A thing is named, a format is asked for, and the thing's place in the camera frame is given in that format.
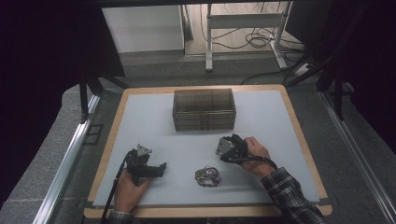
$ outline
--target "wooden border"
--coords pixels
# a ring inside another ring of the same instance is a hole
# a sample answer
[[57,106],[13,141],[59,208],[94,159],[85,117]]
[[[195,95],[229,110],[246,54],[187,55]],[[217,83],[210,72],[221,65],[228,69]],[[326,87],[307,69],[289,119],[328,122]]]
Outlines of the wooden border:
[[[312,158],[308,144],[305,141],[303,131],[294,113],[290,98],[286,89],[282,85],[251,85],[251,86],[189,86],[189,87],[160,87],[160,88],[136,88],[125,90],[120,100],[120,105],[114,118],[113,126],[107,139],[105,151],[99,164],[95,179],[93,180],[88,202],[93,202],[102,182],[108,161],[110,159],[111,151],[113,149],[117,132],[120,127],[120,121],[125,109],[126,102],[129,95],[132,94],[158,94],[158,93],[173,93],[175,90],[200,90],[200,89],[225,89],[232,88],[233,91],[280,91],[288,110],[291,123],[296,132],[301,149],[303,151],[308,168],[313,176],[315,186],[318,190],[320,199],[327,199],[327,193],[323,187],[323,183],[318,174],[317,166]],[[332,213],[331,205],[319,206],[317,208],[324,216]],[[100,218],[103,214],[103,209],[85,208],[84,216],[87,218]],[[134,211],[135,217],[274,217],[280,216],[279,211],[273,205],[260,206],[210,206],[210,207],[153,207],[153,208],[137,208]]]

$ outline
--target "sleeve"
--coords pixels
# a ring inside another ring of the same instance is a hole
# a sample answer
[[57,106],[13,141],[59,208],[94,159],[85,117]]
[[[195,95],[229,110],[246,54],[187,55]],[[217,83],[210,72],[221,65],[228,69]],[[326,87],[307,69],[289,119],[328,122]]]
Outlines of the sleeve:
[[320,211],[304,197],[300,183],[285,168],[263,178],[262,184],[289,223],[326,223]]
[[130,213],[111,211],[108,224],[132,224],[134,216]]

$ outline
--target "hand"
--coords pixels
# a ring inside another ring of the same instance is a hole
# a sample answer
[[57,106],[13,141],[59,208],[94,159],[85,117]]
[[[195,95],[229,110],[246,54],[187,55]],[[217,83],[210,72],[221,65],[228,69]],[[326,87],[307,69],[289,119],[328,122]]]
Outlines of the hand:
[[[247,142],[248,153],[250,154],[249,156],[260,156],[271,159],[268,149],[262,146],[255,137],[247,137],[245,138],[245,141]],[[275,170],[268,163],[262,161],[245,161],[241,166],[260,179],[268,176]]]
[[131,213],[139,203],[144,192],[151,183],[151,180],[152,178],[146,178],[143,183],[137,187],[132,180],[131,174],[123,170],[114,196],[114,210]]

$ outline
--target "box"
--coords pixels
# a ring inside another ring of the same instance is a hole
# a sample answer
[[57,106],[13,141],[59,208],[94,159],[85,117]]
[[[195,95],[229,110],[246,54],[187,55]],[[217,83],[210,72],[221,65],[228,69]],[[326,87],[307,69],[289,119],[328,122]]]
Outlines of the box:
[[232,89],[175,91],[176,131],[233,129],[235,117]]

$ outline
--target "wall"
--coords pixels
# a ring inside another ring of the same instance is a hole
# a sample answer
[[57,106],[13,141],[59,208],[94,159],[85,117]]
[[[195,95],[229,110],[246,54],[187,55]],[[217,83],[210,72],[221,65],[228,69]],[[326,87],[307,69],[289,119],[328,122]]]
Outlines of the wall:
[[180,6],[114,7],[103,13],[118,53],[184,49]]

